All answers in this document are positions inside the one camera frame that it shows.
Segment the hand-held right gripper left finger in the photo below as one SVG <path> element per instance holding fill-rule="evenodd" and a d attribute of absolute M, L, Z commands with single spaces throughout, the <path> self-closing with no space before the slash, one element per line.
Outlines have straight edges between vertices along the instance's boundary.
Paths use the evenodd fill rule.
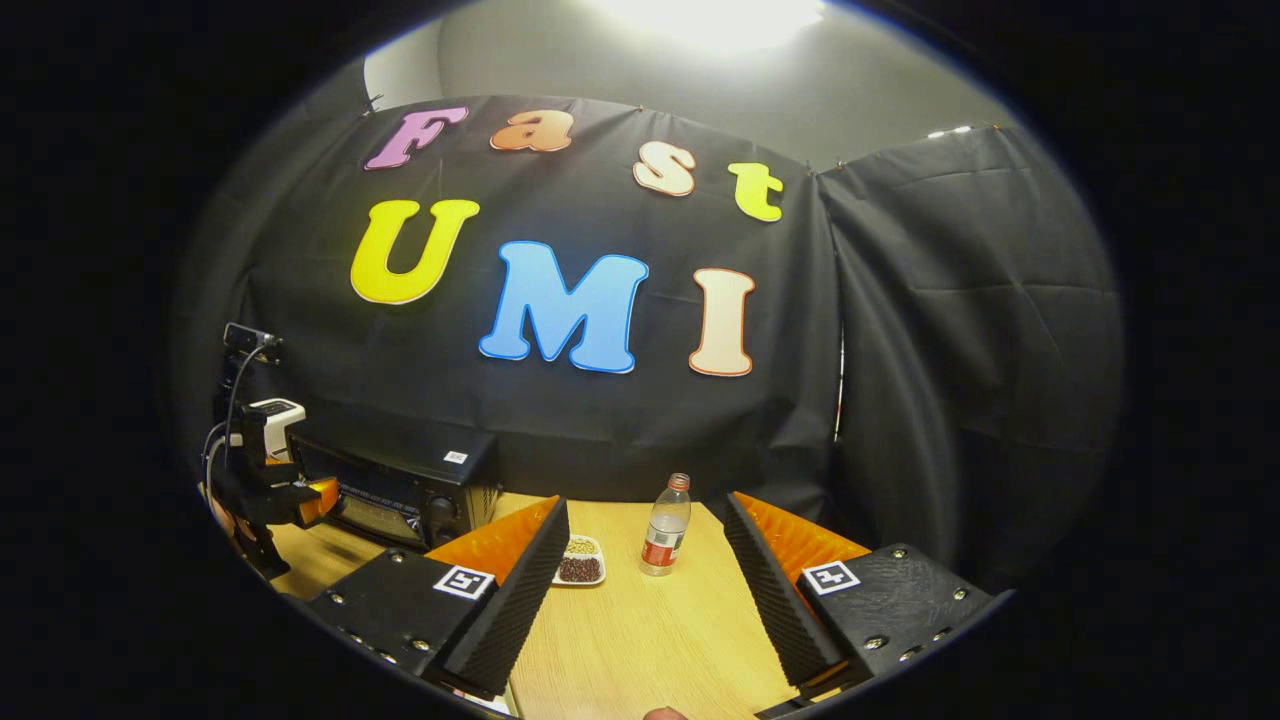
<path fill-rule="evenodd" d="M 403 675 L 492 700 L 568 541 L 570 506 L 552 496 L 428 553 L 385 550 L 306 600 L 306 612 Z"/>

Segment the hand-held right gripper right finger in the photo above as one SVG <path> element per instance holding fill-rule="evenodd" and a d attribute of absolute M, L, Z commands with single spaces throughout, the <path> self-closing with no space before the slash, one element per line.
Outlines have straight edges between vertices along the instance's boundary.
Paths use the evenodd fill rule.
<path fill-rule="evenodd" d="M 724 538 L 805 701 L 920 664 L 1007 598 L 910 544 L 868 550 L 741 492 L 727 498 Z"/>

